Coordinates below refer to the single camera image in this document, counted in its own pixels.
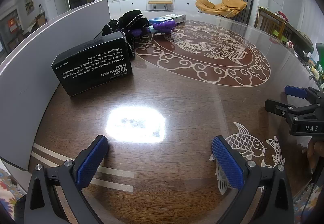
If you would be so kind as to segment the person's right hand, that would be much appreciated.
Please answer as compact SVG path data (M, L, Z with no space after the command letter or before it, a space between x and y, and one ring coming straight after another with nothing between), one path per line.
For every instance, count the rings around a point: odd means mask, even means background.
M307 148L307 158L309 161L310 168L312 170L315 170L318 158L323 156L324 156L324 142L315 141L312 138L308 143L308 148Z

